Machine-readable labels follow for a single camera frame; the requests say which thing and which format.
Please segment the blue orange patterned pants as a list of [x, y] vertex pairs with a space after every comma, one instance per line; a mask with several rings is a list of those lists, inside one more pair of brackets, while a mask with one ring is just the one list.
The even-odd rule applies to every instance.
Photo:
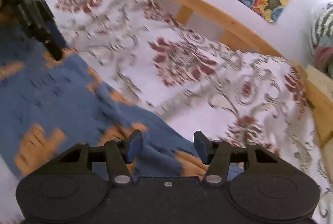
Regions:
[[60, 61], [1, 11], [1, 158], [22, 179], [75, 144], [103, 146], [143, 133], [134, 177], [203, 177], [194, 144], [107, 85], [74, 51]]

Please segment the white floral bedspread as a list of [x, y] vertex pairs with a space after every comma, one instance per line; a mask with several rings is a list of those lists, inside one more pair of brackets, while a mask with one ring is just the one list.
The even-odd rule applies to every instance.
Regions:
[[188, 29], [154, 0], [46, 0], [65, 41], [55, 61], [17, 24], [1, 26], [1, 222], [21, 212], [22, 177], [79, 142], [143, 133], [134, 177], [202, 177], [194, 149], [255, 142], [311, 176], [313, 218], [332, 223], [332, 185], [297, 69], [233, 51]]

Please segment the bagged clothes bundle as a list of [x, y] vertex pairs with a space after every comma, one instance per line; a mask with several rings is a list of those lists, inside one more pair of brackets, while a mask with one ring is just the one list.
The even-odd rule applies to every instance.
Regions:
[[332, 1], [315, 12], [310, 40], [315, 67], [332, 79]]

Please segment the wooden bed frame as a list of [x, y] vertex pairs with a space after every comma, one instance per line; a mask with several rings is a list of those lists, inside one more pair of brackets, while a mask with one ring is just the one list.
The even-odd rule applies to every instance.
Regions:
[[298, 64], [202, 0], [48, 0], [112, 88], [184, 137], [271, 152], [332, 141], [332, 102]]

